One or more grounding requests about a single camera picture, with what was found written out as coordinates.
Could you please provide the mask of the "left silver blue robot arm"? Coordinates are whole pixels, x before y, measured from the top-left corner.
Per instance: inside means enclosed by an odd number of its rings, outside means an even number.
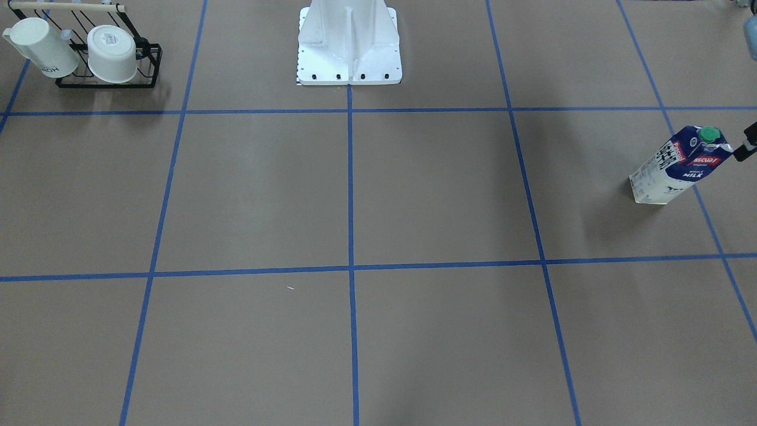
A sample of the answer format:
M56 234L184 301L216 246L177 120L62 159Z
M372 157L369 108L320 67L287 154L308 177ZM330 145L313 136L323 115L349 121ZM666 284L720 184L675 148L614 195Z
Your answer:
M745 41L749 55L756 60L756 16L749 17L743 25ZM756 153L756 122L743 130L745 141L733 152L736 161L744 162Z

